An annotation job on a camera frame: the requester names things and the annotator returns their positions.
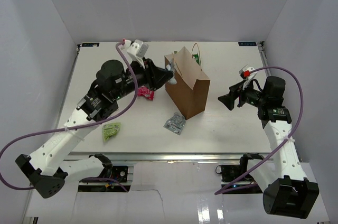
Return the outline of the red snack packet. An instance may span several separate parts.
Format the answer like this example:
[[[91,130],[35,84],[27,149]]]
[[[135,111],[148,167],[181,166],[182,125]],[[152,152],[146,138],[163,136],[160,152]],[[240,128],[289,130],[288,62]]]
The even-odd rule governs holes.
[[[148,89],[145,86],[142,86],[138,89],[138,97],[144,97],[147,100],[153,101],[155,96],[155,91]]]

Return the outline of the grey snack packet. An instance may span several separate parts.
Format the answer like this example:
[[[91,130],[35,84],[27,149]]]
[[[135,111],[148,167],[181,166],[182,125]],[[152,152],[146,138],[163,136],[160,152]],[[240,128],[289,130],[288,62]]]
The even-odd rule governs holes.
[[[181,132],[185,124],[186,124],[185,117],[180,113],[174,113],[174,115],[166,121],[163,127],[176,135],[181,135]]]
[[[175,69],[175,63],[174,63],[174,59],[172,59],[166,66],[165,66],[166,70],[168,72],[171,72],[172,73],[172,77],[167,81],[168,84],[171,84],[171,85],[175,85],[177,84],[177,80],[175,78],[175,72],[176,72],[176,69]]]

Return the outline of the green snack packet front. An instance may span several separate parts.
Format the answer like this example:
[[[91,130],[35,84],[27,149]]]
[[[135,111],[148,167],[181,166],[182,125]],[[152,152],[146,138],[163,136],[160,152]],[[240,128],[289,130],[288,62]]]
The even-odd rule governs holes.
[[[104,124],[102,127],[102,139],[104,142],[115,137],[121,129],[121,123]]]

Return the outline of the green snack packet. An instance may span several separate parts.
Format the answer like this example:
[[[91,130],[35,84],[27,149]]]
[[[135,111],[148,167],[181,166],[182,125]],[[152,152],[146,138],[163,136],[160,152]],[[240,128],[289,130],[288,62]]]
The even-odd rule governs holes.
[[[192,58],[196,61],[197,64],[200,64],[200,56],[198,53],[192,54]]]
[[[115,137],[121,129],[121,123],[104,124],[102,127],[102,139],[104,142]]]

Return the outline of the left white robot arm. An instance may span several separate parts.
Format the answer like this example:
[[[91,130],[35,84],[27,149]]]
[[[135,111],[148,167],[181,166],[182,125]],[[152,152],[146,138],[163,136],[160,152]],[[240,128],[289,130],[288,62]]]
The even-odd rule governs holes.
[[[70,181],[109,180],[113,164],[103,154],[70,162],[65,158],[107,118],[116,116],[118,100],[132,92],[136,94],[139,87],[155,91],[173,79],[174,74],[172,63],[160,68],[151,59],[142,59],[125,69],[118,60],[106,61],[60,132],[33,153],[17,157],[17,166],[44,199],[54,196]]]

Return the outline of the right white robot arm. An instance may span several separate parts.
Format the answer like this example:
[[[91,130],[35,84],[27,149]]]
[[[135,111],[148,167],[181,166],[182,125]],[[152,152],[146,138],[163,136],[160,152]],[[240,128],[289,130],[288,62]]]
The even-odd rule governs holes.
[[[244,154],[238,173],[245,181],[254,181],[263,193],[267,214],[306,219],[319,195],[319,187],[309,181],[298,158],[290,135],[292,119],[283,106],[285,81],[269,76],[262,90],[254,89],[252,80],[231,86],[229,93],[218,97],[229,110],[249,104],[258,109],[258,118],[269,140],[274,168],[259,154]]]

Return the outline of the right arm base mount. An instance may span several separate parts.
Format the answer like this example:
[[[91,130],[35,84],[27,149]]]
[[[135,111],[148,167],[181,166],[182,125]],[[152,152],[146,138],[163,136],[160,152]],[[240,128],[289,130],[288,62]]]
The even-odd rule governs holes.
[[[240,165],[218,165],[215,172],[221,176],[222,182],[231,182],[244,173]]]

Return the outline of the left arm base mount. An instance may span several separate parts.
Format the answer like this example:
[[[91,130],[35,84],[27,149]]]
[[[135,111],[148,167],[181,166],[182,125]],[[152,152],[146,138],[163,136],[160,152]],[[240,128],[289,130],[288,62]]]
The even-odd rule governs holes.
[[[128,166],[113,166],[109,178],[124,183],[128,180]]]

